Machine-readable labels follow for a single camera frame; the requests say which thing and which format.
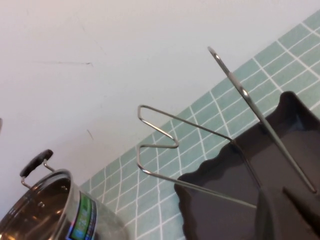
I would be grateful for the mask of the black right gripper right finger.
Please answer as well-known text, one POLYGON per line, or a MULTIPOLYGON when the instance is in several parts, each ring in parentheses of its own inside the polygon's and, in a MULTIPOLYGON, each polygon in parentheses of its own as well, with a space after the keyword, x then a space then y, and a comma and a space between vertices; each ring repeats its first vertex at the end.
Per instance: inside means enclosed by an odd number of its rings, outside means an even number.
POLYGON ((308 230, 320 239, 320 197, 296 188, 284 187, 282 192, 294 205, 308 230))

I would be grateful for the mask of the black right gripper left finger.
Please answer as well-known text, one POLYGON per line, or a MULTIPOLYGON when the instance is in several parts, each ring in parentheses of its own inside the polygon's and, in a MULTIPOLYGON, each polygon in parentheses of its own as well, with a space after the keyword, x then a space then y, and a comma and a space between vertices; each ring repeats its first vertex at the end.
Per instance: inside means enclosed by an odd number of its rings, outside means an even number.
POLYGON ((285 240, 288 236, 281 207, 285 205, 282 188, 262 188, 258 194, 254 232, 258 240, 285 240))

